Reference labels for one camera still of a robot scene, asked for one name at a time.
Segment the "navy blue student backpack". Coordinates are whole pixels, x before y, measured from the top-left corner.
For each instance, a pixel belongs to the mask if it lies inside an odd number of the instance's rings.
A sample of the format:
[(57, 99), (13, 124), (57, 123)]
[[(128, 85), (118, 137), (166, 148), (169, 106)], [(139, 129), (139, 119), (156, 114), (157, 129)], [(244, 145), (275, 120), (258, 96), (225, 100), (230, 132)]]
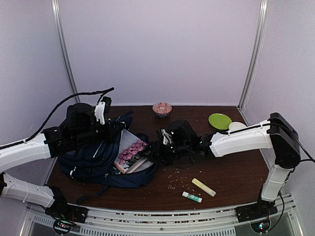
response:
[[(83, 183), (101, 184), (103, 187), (96, 193), (97, 197), (109, 186), (137, 188), (146, 185), (153, 179), (157, 170), (157, 165), (149, 160), (137, 172), (131, 174), (111, 175), (109, 173), (118, 156), (121, 134), (122, 131), (113, 143), (107, 144), (105, 141), (100, 141), (60, 156), (58, 161), (61, 172)], [(144, 142), (148, 138), (144, 134), (137, 137)]]

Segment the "pink flower Designer Fate book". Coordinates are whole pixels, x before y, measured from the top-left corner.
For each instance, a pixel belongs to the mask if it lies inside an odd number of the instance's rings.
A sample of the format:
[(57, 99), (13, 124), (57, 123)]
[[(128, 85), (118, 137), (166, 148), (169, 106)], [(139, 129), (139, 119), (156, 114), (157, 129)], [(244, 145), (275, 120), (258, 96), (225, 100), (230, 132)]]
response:
[(118, 156), (114, 166), (121, 174), (131, 174), (147, 161), (147, 158), (140, 155), (147, 146), (147, 143), (124, 129), (121, 134)]

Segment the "teal Humor hardcover book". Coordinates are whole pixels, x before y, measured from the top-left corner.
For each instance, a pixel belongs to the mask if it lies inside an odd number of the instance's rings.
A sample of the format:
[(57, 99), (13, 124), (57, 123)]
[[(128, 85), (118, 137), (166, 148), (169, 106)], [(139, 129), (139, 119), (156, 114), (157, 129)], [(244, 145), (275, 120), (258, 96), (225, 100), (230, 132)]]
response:
[(116, 167), (112, 167), (112, 169), (109, 171), (111, 175), (119, 175), (121, 174), (121, 171), (117, 169)]

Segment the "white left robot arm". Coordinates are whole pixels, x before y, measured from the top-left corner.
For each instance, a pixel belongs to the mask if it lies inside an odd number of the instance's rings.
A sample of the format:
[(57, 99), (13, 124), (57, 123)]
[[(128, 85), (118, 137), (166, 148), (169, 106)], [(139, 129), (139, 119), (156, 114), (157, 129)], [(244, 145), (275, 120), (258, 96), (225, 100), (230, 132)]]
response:
[(71, 208), (66, 199), (47, 186), (35, 185), (15, 177), (7, 170), (37, 160), (59, 157), (96, 141), (112, 142), (126, 127), (123, 117), (106, 119), (111, 98), (105, 97), (96, 106), (87, 103), (70, 105), (65, 120), (51, 128), (40, 128), (39, 133), (0, 148), (0, 196), (23, 203), (50, 208), (59, 218), (67, 218)]

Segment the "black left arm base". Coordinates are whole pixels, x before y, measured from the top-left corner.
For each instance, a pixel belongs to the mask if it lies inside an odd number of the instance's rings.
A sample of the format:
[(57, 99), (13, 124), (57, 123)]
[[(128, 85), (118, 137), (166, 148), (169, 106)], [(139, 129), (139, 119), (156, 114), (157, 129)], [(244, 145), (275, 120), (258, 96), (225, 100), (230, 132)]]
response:
[(57, 187), (49, 187), (52, 191), (53, 203), (45, 208), (45, 212), (57, 219), (63, 219), (71, 224), (85, 223), (88, 209), (86, 207), (69, 205), (62, 191)]

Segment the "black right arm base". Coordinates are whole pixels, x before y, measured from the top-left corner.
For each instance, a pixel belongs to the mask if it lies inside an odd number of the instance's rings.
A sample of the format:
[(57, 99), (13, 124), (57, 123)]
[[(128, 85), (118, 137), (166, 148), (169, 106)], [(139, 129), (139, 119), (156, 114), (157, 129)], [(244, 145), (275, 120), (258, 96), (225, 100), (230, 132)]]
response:
[(235, 212), (238, 222), (241, 223), (268, 217), (271, 214), (277, 213), (278, 210), (275, 205), (275, 200), (263, 200), (262, 197), (259, 196), (256, 203), (238, 206), (235, 208)]

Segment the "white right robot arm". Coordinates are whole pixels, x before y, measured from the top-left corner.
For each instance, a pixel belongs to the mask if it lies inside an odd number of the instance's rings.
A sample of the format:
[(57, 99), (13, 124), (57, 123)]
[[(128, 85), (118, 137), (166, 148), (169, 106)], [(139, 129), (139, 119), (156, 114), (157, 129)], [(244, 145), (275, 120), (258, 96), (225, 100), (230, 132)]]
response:
[(252, 206), (257, 217), (264, 216), (286, 183), (290, 172), (301, 162), (296, 130), (279, 113), (258, 124), (225, 133), (198, 136), (187, 120), (175, 120), (166, 129), (158, 129), (157, 140), (150, 142), (140, 156), (160, 165), (172, 165), (182, 157), (205, 158), (256, 149), (273, 149), (275, 160), (260, 191), (260, 200)]

